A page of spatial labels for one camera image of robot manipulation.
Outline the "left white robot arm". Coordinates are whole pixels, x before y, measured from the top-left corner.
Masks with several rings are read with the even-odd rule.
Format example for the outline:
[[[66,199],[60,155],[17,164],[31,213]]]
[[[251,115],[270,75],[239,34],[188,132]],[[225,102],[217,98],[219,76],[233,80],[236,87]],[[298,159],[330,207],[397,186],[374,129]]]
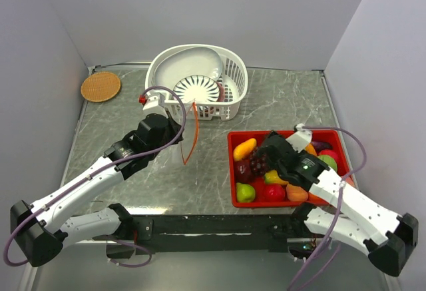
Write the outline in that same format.
[[[83,240],[101,237],[119,244],[138,232],[133,216],[119,204],[75,216],[75,212],[105,190],[146,168],[158,153],[182,141],[185,122],[176,122],[169,112],[150,113],[137,129],[105,150],[86,171],[31,204],[16,202],[10,210],[10,236],[3,249],[8,266],[9,248],[16,242],[25,256],[22,264],[33,267],[50,262],[64,248]]]

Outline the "purple grape bunch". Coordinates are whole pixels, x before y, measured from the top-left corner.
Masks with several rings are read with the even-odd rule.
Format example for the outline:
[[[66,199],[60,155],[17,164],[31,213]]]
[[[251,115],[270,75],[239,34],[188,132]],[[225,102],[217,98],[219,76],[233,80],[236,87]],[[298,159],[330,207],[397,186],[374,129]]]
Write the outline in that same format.
[[[250,161],[250,169],[254,176],[263,176],[267,172],[270,171],[270,167],[267,164],[265,156],[259,157],[251,157]]]

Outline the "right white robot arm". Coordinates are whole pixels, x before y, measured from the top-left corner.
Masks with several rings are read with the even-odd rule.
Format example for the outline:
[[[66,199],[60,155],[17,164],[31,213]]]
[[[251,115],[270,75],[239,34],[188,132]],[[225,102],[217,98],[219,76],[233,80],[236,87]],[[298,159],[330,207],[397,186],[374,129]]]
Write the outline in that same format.
[[[418,243],[419,221],[411,214],[397,214],[352,187],[305,147],[312,132],[303,127],[289,137],[268,133],[257,155],[282,180],[299,186],[336,208],[329,214],[304,203],[291,221],[294,234],[322,234],[365,254],[380,271],[398,277]]]

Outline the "green pear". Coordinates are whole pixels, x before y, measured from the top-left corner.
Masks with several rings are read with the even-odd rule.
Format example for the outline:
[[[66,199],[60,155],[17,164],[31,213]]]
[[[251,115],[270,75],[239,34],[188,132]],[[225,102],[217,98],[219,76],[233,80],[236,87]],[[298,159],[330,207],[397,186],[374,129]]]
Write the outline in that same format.
[[[236,183],[236,200],[239,203],[250,203],[256,199],[256,190],[249,184]]]

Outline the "yellow orange mango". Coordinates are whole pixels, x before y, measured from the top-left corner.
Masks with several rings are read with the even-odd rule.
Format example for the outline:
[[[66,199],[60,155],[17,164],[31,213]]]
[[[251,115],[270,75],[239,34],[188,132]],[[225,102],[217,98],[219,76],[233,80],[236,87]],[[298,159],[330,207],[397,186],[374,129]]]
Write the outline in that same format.
[[[257,147],[257,140],[250,138],[239,145],[233,150],[233,159],[238,162],[247,158],[253,150]]]

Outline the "clear zip top bag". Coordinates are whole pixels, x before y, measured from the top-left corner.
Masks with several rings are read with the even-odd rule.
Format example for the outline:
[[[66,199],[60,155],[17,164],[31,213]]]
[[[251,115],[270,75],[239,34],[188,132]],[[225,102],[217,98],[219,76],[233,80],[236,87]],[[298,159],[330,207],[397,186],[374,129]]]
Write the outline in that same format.
[[[185,115],[183,112],[177,110],[176,122],[182,124],[184,119],[186,123],[182,132],[182,140],[173,145],[171,149],[171,167],[173,170],[184,170],[190,162],[192,155],[196,150],[196,145],[199,138],[199,119],[198,107],[196,106],[195,99],[184,101]]]

